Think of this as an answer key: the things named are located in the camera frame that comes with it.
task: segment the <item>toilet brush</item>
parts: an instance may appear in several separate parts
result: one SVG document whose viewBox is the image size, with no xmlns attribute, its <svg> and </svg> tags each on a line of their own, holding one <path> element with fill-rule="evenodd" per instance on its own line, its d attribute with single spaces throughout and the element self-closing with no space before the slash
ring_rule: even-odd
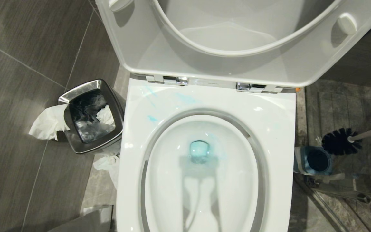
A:
<svg viewBox="0 0 371 232">
<path fill-rule="evenodd" d="M 325 151 L 336 156 L 356 154 L 356 148 L 362 149 L 362 139 L 370 136 L 371 130 L 358 134 L 351 128 L 341 128 L 325 135 L 321 145 Z"/>
</svg>

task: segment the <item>crumpled tissue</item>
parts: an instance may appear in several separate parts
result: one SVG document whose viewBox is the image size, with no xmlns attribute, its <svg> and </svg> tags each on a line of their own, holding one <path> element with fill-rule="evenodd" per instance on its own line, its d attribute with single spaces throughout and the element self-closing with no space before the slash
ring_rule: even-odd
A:
<svg viewBox="0 0 371 232">
<path fill-rule="evenodd" d="M 105 123 L 115 127 L 114 118 L 112 117 L 109 105 L 106 105 L 106 107 L 104 107 L 97 113 L 97 119 L 100 121 L 100 123 Z"/>
<path fill-rule="evenodd" d="M 111 181 L 114 184 L 115 189 L 117 189 L 119 157 L 117 157 L 116 155 L 112 155 L 112 156 L 108 154 L 104 154 L 104 155 L 105 155 L 104 157 L 94 162 L 93 166 L 97 170 L 108 171 L 109 176 L 111 177 Z"/>
<path fill-rule="evenodd" d="M 70 128 L 64 120 L 64 110 L 68 105 L 46 108 L 34 121 L 29 134 L 40 140 L 57 139 L 57 131 L 68 131 Z"/>
</svg>

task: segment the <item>toilet brush head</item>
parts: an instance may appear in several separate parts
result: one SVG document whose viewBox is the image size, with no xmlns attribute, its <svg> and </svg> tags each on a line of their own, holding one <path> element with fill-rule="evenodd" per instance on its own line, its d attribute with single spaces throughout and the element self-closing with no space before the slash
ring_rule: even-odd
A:
<svg viewBox="0 0 371 232">
<path fill-rule="evenodd" d="M 336 156 L 356 154 L 357 148 L 362 149 L 362 140 L 349 142 L 347 139 L 356 135 L 357 132 L 353 132 L 351 128 L 341 128 L 325 135 L 321 145 L 325 151 Z"/>
</svg>

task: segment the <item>stainless steel trash can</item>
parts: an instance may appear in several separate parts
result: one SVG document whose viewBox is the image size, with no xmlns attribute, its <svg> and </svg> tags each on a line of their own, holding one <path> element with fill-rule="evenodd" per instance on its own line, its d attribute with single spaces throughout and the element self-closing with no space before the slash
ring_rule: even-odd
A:
<svg viewBox="0 0 371 232">
<path fill-rule="evenodd" d="M 112 145 L 118 149 L 115 152 L 119 152 L 125 100 L 104 80 L 97 79 L 72 88 L 58 98 L 58 104 L 68 104 L 64 111 L 64 119 L 70 130 L 65 131 L 65 135 L 75 153 L 91 154 L 104 149 L 112 151 Z M 114 119 L 113 129 L 103 123 L 100 124 L 96 119 L 96 114 L 106 105 L 109 106 Z M 85 130 L 83 133 L 81 122 L 88 124 L 91 132 Z"/>
</svg>

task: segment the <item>toilet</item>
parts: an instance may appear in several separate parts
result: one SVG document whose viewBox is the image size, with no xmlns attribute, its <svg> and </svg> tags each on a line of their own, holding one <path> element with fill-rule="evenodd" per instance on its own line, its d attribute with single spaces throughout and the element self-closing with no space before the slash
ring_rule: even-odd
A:
<svg viewBox="0 0 371 232">
<path fill-rule="evenodd" d="M 295 88 L 370 30 L 371 1 L 96 2 L 131 73 L 118 231 L 287 231 Z"/>
</svg>

